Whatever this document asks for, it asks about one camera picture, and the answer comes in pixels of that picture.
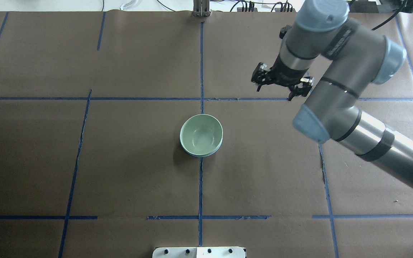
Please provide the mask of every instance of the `blue joint cap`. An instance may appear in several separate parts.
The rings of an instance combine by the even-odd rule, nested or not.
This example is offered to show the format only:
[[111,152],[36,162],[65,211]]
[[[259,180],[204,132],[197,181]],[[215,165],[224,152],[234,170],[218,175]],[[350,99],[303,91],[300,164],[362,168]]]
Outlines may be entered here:
[[293,119],[293,126],[305,136],[321,144],[331,138],[323,123],[305,104],[300,106],[299,112]]
[[388,81],[397,72],[406,60],[407,52],[404,47],[385,36],[386,49],[377,77],[372,81],[374,84],[382,84]]
[[295,22],[311,32],[332,31],[347,20],[349,11],[344,0],[305,0]]

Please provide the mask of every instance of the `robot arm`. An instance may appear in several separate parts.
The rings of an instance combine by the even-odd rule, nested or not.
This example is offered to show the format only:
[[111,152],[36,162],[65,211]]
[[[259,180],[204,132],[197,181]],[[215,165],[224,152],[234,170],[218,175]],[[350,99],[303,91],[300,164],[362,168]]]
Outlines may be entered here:
[[332,60],[300,108],[293,125],[322,144],[334,139],[413,188],[413,141],[355,106],[369,83],[385,83],[400,68],[406,51],[353,18],[344,0],[305,0],[294,25],[282,29],[274,66],[259,63],[252,81],[278,84],[307,96],[313,60]]

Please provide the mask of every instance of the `bowl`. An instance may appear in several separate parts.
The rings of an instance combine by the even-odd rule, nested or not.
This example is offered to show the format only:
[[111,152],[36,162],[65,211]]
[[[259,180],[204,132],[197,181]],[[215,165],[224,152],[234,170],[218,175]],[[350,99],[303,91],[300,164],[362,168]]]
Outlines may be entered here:
[[187,119],[179,133],[182,148],[192,156],[207,157],[223,142],[223,127],[211,115],[199,114]]

